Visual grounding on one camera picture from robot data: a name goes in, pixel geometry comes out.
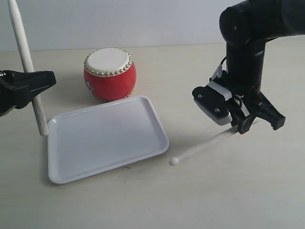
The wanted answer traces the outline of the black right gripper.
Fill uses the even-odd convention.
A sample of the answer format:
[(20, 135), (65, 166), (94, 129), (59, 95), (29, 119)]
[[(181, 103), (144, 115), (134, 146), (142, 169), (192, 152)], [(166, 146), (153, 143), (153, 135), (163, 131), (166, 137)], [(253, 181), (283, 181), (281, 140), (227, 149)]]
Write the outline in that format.
[(260, 92), (262, 69), (226, 69), (226, 113), (237, 124), (239, 134), (245, 134), (259, 117), (278, 130), (285, 116)]

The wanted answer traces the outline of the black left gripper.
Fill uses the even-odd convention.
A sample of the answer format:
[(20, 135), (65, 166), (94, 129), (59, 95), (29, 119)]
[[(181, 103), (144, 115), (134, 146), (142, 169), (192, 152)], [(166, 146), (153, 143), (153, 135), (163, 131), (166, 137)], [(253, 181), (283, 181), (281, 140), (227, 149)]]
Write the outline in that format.
[(0, 116), (13, 109), (22, 109), (34, 97), (56, 84), (53, 71), (19, 73), (11, 70), (0, 71)]

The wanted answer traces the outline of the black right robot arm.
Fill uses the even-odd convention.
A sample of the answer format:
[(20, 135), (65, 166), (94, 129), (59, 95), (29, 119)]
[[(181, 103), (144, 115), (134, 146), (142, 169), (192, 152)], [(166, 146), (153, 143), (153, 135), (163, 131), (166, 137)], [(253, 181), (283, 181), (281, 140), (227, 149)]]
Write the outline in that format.
[(226, 8), (219, 26), (226, 41), (226, 72), (221, 83), (232, 95), (229, 111), (240, 134), (250, 130), (255, 118), (284, 126), (280, 114), (261, 92), (266, 43), (305, 33), (303, 0), (245, 0)]

